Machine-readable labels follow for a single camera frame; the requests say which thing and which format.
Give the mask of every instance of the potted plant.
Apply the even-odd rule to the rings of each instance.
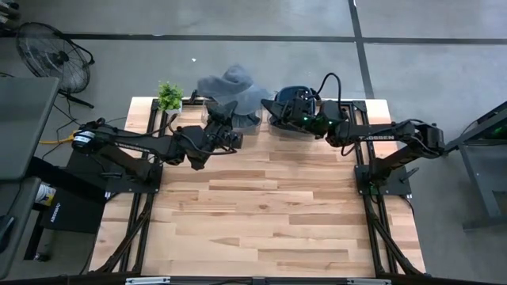
[[[158,108],[166,111],[169,118],[174,114],[181,114],[183,89],[169,82],[158,86]]]

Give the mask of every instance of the wooden table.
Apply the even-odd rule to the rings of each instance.
[[[125,129],[146,131],[152,99],[132,98]],[[385,100],[366,103],[370,124],[391,122]],[[177,123],[201,124],[201,108],[185,106]],[[377,157],[395,150],[394,142],[375,143]],[[363,200],[353,176],[355,154],[339,152],[324,140],[270,135],[264,120],[260,134],[245,136],[237,154],[211,157],[203,170],[191,169],[187,161],[164,165],[143,274],[374,276]],[[121,194],[107,204],[90,270],[124,237],[131,201],[132,195]],[[394,196],[386,197],[386,207],[394,240],[424,271],[410,208]],[[385,246],[379,245],[387,268]]]

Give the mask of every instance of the concrete floor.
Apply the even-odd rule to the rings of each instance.
[[[24,20],[65,32],[174,35],[354,36],[347,0],[23,0]],[[356,0],[363,36],[506,38],[502,0]],[[354,43],[78,40],[96,59],[92,80],[79,96],[97,107],[77,105],[80,122],[127,115],[130,98],[155,96],[159,80],[177,82],[189,94],[196,80],[241,63],[270,90],[294,84],[318,87],[330,71],[341,76],[345,98],[365,98]],[[507,99],[507,45],[365,44],[375,98],[387,99],[395,120],[436,122],[446,141]],[[0,71],[32,75],[13,40],[0,40]],[[329,84],[326,97],[336,97]],[[59,107],[67,108],[58,99]],[[43,139],[68,119],[53,112]],[[67,136],[74,127],[64,128]],[[48,150],[40,147],[36,154]],[[62,146],[47,160],[65,165]],[[484,215],[457,153],[415,161],[411,177],[417,231],[427,272],[433,276],[507,283],[507,229],[465,234],[461,224]],[[93,236],[57,233],[53,259],[24,262],[11,279],[76,274]]]

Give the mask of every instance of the gray cloth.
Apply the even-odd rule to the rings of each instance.
[[[261,108],[261,100],[271,97],[266,89],[255,85],[246,70],[238,64],[229,67],[221,78],[212,75],[199,79],[197,94],[213,98],[220,105],[237,101],[234,114],[242,116],[255,113]]]

